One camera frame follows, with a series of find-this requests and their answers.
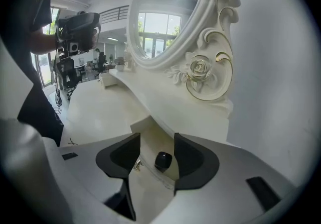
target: cable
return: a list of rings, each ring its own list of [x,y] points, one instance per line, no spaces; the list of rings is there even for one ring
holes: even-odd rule
[[[57,71],[56,71],[56,59],[57,59],[57,53],[58,53],[58,46],[56,47],[56,55],[55,55],[55,60],[54,60],[54,72],[55,72],[55,89],[56,89],[56,94],[55,94],[55,102],[57,105],[57,108],[54,108],[54,110],[60,114],[61,113],[61,109],[60,106],[62,106],[62,100],[60,97],[60,90],[58,88],[58,79],[57,79]]]
[[[68,145],[78,146],[78,144],[74,143],[74,142],[71,140],[71,138],[69,138],[69,139],[70,139],[70,142],[71,142],[71,143],[68,143]]]

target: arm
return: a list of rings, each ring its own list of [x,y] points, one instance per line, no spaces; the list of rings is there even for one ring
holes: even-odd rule
[[[29,36],[29,46],[34,54],[46,54],[62,48],[61,45],[56,48],[57,45],[55,35],[45,35],[42,29],[32,32]]]

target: railing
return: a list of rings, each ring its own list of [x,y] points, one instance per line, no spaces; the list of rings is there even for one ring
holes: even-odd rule
[[[113,8],[100,13],[100,23],[105,24],[112,21],[127,19],[129,5]]]

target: tree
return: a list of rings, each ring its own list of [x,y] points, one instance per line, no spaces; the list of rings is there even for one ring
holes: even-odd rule
[[[180,33],[180,26],[175,26],[174,27],[174,32],[172,33],[172,35],[178,36],[179,33]]]
[[[46,31],[46,35],[53,35],[56,33],[56,20],[53,20],[50,24],[50,29]]]
[[[172,33],[173,36],[178,36],[180,33],[180,26],[175,26],[174,27],[174,32]],[[166,41],[166,48],[170,46],[174,42],[174,39],[168,39]]]
[[[138,32],[142,33],[144,32],[144,27],[142,26],[142,22],[138,20]],[[139,37],[140,44],[142,46],[142,37]]]
[[[138,32],[144,32],[144,27],[142,26],[142,22],[138,20]]]

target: window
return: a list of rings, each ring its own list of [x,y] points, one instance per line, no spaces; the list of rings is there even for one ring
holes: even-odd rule
[[[161,54],[180,33],[181,16],[139,13],[138,33],[140,45],[146,57],[153,58]]]
[[[51,8],[52,23],[42,28],[44,34],[52,35],[56,32],[56,19],[59,9]],[[42,86],[46,87],[51,84],[51,60],[54,60],[56,51],[52,51],[48,54],[35,55],[31,53],[31,59],[34,68],[37,70]]]

